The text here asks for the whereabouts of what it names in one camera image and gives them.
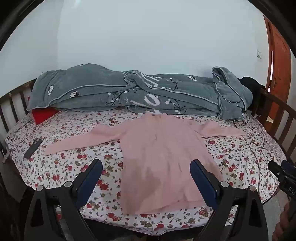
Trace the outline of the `person's right hand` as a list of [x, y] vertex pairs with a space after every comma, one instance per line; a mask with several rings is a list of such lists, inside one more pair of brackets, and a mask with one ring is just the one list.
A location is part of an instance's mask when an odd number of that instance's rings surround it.
[[290, 203], [291, 201], [285, 204], [284, 211], [280, 214], [280, 221], [275, 226], [275, 230], [272, 236], [272, 241], [278, 241], [279, 237], [290, 226], [290, 222], [288, 220], [288, 210], [290, 208]]

